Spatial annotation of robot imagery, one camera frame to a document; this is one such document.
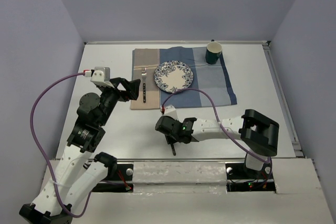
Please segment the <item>blue floral ceramic plate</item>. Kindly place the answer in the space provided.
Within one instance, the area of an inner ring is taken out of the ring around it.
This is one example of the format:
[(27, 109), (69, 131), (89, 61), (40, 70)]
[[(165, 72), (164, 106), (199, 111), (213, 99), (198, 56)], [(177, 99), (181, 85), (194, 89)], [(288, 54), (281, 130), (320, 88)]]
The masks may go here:
[(154, 83), (167, 93), (189, 88), (193, 79), (191, 68), (181, 61), (163, 62), (154, 71)]

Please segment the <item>blue and beige checked placemat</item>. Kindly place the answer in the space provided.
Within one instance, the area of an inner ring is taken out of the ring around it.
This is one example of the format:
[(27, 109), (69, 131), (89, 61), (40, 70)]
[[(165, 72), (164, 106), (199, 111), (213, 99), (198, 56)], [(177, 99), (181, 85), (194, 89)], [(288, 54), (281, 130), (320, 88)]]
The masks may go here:
[(143, 69), (146, 80), (140, 85), (139, 98), (131, 103), (133, 110), (237, 104), (224, 57), (208, 64), (205, 47), (137, 48), (132, 52), (132, 79), (141, 79)]

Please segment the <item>dark green mug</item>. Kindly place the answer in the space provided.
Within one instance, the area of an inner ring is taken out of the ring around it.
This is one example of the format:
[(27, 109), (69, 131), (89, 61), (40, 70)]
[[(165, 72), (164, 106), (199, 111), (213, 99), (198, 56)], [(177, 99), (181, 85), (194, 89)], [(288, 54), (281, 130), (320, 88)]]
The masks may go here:
[(211, 40), (206, 46), (205, 60), (208, 64), (215, 64), (222, 54), (222, 46), (215, 40)]

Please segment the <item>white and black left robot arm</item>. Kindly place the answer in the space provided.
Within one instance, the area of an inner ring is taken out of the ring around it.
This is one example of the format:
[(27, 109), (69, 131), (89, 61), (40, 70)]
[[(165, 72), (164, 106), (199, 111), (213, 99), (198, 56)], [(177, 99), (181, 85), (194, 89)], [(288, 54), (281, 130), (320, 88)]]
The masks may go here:
[(47, 166), (51, 178), (30, 204), (24, 204), (19, 215), (29, 223), (71, 223), (76, 208), (88, 201), (93, 188), (116, 174), (117, 159), (101, 152), (81, 174), (83, 165), (102, 140), (107, 123), (117, 102), (128, 102), (139, 97), (140, 79), (93, 79), (101, 94), (84, 94), (77, 109), (78, 118), (70, 133), (63, 155), (56, 168)]

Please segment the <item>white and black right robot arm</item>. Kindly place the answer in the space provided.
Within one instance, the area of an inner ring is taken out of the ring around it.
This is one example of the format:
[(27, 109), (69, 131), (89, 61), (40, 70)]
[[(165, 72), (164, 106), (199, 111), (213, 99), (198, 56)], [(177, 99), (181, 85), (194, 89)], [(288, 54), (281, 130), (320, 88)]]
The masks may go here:
[(241, 171), (248, 178), (260, 173), (265, 162), (278, 154), (279, 124), (253, 109), (242, 116), (218, 121), (185, 118), (177, 119), (175, 107), (165, 108), (155, 130), (164, 134), (169, 145), (189, 144), (205, 140), (229, 139), (246, 152)]

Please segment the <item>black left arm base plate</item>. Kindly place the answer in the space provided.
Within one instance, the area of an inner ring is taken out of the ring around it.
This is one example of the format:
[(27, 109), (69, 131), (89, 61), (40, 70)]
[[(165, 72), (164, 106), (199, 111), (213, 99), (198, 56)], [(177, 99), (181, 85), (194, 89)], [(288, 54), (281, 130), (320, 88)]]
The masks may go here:
[(133, 164), (121, 163), (115, 172), (108, 172), (106, 178), (99, 182), (93, 193), (132, 193), (133, 192)]

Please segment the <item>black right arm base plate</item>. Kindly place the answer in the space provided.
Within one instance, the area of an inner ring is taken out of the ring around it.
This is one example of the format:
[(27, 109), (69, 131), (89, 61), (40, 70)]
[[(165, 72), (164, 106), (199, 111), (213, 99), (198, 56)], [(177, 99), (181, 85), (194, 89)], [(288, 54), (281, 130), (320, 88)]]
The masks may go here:
[(227, 191), (257, 192), (276, 191), (273, 174), (270, 174), (270, 165), (266, 164), (261, 171), (249, 169), (244, 163), (226, 164)]

